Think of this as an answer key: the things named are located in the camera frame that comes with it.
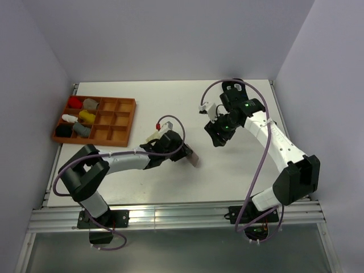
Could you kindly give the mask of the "black patterned sock front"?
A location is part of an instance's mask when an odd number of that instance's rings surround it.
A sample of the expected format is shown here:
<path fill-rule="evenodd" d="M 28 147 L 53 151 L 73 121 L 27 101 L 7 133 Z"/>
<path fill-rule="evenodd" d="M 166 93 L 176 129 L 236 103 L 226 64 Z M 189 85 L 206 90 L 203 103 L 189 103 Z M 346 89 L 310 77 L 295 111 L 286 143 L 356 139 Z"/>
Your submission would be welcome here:
<path fill-rule="evenodd" d="M 237 91 L 244 93 L 246 95 L 246 87 L 244 84 L 240 84 L 238 82 L 233 82 L 234 88 L 236 88 Z"/>

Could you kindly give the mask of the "orange compartment tray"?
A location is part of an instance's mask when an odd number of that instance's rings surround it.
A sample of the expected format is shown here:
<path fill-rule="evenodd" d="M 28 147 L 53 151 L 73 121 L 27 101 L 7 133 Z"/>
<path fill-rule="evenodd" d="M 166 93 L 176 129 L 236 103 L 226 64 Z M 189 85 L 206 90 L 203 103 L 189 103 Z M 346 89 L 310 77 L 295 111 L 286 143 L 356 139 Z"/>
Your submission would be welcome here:
<path fill-rule="evenodd" d="M 78 117 L 78 122 L 86 127 L 90 127 L 91 132 L 88 138 L 80 137 L 74 130 L 70 138 L 59 138 L 55 136 L 54 130 L 52 139 L 55 142 L 67 144 L 93 144 L 95 146 L 128 146 L 134 114 L 137 107 L 135 99 L 75 95 L 70 97 L 77 97 L 82 102 L 87 98 L 98 101 L 99 106 L 97 110 L 87 110 L 88 112 L 95 114 L 96 118 L 94 123 L 84 122 L 79 118 L 78 114 L 85 109 L 83 109 L 83 107 L 81 109 L 71 109 L 69 108 L 67 101 L 61 116 L 63 114 L 69 114 Z M 74 123 L 64 122 L 61 117 L 57 122 L 57 126 L 60 124 L 68 125 L 71 128 L 74 125 Z"/>

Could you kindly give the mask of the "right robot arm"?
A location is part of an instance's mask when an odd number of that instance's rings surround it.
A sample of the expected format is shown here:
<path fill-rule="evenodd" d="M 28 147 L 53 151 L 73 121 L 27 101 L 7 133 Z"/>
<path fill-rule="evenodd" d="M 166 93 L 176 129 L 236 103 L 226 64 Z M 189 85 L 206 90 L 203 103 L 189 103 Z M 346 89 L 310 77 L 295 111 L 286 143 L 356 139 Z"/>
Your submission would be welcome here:
<path fill-rule="evenodd" d="M 252 204 L 246 208 L 248 219 L 260 221 L 267 209 L 287 206 L 317 190 L 319 159 L 297 148 L 267 116 L 266 107 L 260 100 L 248 99 L 243 90 L 235 87 L 225 89 L 220 100 L 225 114 L 218 111 L 215 103 L 202 102 L 199 106 L 199 112 L 210 119 L 204 129 L 213 145 L 223 147 L 231 140 L 236 129 L 243 127 L 256 137 L 279 171 L 271 187 L 252 197 Z"/>

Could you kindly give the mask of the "black patterned sock back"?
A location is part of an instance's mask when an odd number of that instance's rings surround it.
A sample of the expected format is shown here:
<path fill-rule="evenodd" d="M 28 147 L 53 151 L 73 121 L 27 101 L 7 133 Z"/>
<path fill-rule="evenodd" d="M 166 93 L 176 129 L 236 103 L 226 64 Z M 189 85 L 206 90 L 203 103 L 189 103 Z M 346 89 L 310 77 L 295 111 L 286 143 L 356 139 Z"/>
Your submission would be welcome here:
<path fill-rule="evenodd" d="M 223 92 L 229 93 L 234 88 L 235 83 L 233 81 L 224 81 L 221 85 Z"/>

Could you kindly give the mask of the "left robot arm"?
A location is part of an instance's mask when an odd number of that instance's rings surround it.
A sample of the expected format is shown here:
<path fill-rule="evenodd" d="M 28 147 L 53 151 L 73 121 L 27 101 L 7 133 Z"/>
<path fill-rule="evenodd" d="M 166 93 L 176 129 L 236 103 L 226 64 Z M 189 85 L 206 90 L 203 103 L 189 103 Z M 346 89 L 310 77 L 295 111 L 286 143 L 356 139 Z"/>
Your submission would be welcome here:
<path fill-rule="evenodd" d="M 192 155 L 193 150 L 173 130 L 133 151 L 101 154 L 94 145 L 87 144 L 60 168 L 59 178 L 74 202 L 88 211 L 90 220 L 104 227 L 111 220 L 110 208 L 98 193 L 105 176 L 132 169 L 147 170 L 166 160 L 176 162 Z"/>

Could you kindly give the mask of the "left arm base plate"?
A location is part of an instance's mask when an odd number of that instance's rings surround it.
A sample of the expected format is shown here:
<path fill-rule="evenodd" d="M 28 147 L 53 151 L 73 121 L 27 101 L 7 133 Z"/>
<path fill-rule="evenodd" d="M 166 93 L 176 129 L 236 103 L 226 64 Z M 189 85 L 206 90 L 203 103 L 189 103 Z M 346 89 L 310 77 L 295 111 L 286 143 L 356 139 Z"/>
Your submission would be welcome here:
<path fill-rule="evenodd" d="M 129 224 L 129 211 L 128 210 L 110 210 L 94 219 L 97 223 L 107 228 L 126 228 Z M 99 228 L 89 215 L 82 210 L 79 213 L 77 221 L 78 229 L 96 229 Z"/>

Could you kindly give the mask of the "red rolled sock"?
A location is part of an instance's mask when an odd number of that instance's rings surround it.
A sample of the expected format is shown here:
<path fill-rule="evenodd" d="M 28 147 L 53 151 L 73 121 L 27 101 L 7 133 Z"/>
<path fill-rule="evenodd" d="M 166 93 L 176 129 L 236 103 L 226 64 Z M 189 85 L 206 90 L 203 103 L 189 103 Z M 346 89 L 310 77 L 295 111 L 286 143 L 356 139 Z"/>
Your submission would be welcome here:
<path fill-rule="evenodd" d="M 81 109 L 83 106 L 83 102 L 80 101 L 77 97 L 70 97 L 68 100 L 68 106 L 71 109 Z"/>

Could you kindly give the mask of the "yellow rolled sock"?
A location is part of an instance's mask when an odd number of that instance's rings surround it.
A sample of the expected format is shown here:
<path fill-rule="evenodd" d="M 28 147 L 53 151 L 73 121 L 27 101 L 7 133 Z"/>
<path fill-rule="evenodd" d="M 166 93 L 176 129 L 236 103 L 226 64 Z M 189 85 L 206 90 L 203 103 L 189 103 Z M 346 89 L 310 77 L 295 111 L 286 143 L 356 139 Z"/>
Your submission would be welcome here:
<path fill-rule="evenodd" d="M 94 123 L 96 115 L 88 112 L 87 110 L 82 110 L 78 114 L 79 118 L 82 119 L 86 123 Z"/>

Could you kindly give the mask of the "aluminium front rail frame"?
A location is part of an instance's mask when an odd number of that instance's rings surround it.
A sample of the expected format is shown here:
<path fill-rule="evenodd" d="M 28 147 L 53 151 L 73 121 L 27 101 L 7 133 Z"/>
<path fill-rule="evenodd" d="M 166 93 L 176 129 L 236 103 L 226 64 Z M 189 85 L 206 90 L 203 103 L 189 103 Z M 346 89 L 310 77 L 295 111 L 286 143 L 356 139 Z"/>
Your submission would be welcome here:
<path fill-rule="evenodd" d="M 159 205 L 111 206 L 129 211 L 129 230 L 197 229 L 232 227 L 224 218 L 228 207 L 237 202 L 205 202 Z M 76 228 L 79 207 L 45 207 L 31 213 L 28 233 L 60 233 L 79 231 Z M 283 225 L 325 223 L 318 201 L 305 198 L 285 207 Z"/>

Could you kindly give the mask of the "taupe rolled sock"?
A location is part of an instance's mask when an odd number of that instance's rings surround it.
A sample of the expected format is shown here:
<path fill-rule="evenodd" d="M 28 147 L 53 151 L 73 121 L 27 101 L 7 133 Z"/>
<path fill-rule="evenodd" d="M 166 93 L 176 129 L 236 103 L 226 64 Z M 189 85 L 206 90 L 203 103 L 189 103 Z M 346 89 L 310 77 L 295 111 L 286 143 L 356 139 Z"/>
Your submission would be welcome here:
<path fill-rule="evenodd" d="M 85 99 L 82 104 L 82 107 L 85 110 L 97 110 L 98 106 L 99 102 L 91 98 Z"/>

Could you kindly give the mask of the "black patterned sock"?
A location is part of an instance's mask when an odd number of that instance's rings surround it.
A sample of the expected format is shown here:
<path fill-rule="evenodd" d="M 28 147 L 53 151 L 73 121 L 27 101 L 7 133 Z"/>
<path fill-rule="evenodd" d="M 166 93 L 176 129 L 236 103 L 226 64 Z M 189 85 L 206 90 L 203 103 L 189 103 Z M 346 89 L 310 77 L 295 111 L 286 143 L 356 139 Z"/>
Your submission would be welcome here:
<path fill-rule="evenodd" d="M 246 95 L 246 87 L 244 84 L 240 84 L 238 82 L 233 82 L 234 88 L 236 88 L 237 91 L 244 93 Z"/>
<path fill-rule="evenodd" d="M 235 83 L 233 81 L 224 81 L 221 85 L 223 92 L 229 93 L 234 88 Z"/>

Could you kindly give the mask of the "black rolled sock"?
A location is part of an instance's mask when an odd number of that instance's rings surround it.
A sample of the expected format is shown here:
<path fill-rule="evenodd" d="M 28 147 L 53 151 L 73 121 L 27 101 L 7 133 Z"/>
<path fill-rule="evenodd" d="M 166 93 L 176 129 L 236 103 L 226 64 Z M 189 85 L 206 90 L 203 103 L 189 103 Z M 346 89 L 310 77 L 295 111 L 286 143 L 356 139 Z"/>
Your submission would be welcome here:
<path fill-rule="evenodd" d="M 72 134 L 72 128 L 65 124 L 60 124 L 55 129 L 55 136 L 59 138 L 70 138 Z"/>

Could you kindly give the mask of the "cream ankle sock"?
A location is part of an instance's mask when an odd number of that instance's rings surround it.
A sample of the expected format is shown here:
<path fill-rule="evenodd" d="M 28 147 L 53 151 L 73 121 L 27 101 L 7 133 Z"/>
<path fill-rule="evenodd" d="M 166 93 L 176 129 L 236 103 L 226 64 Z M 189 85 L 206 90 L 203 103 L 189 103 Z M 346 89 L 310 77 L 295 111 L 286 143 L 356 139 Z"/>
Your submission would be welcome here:
<path fill-rule="evenodd" d="M 155 131 L 154 133 L 152 133 L 147 139 L 146 139 L 146 143 L 155 140 L 155 139 L 160 139 L 160 135 L 158 131 Z"/>

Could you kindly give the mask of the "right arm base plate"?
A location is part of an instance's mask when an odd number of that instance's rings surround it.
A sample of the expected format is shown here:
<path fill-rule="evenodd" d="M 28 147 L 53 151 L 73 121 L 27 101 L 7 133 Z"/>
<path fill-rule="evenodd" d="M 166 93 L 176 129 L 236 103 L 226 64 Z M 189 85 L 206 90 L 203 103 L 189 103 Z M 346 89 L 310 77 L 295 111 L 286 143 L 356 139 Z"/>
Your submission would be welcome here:
<path fill-rule="evenodd" d="M 228 212 L 224 215 L 224 219 L 229 220 L 231 224 L 235 224 L 238 214 L 241 210 L 241 206 L 230 206 L 228 207 Z M 265 212 L 268 212 L 268 209 L 260 212 L 258 211 L 254 205 L 248 204 L 242 217 L 240 220 L 240 224 L 248 224 L 252 220 L 256 219 L 257 217 L 261 216 Z M 270 214 L 264 216 L 263 218 L 259 219 L 257 223 L 277 223 L 279 222 L 278 211 L 274 210 Z"/>

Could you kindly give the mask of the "mauve sock with red stripe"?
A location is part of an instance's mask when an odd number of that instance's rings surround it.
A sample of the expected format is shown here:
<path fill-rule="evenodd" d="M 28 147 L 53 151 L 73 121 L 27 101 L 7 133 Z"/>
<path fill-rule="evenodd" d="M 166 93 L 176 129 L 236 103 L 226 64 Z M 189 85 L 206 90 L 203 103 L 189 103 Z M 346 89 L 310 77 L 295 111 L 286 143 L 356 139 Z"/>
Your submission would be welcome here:
<path fill-rule="evenodd" d="M 186 159 L 190 162 L 191 165 L 193 165 L 195 168 L 197 168 L 198 167 L 198 163 L 199 163 L 199 156 L 194 152 L 194 150 L 188 144 L 186 144 L 186 146 L 191 151 L 186 156 Z"/>

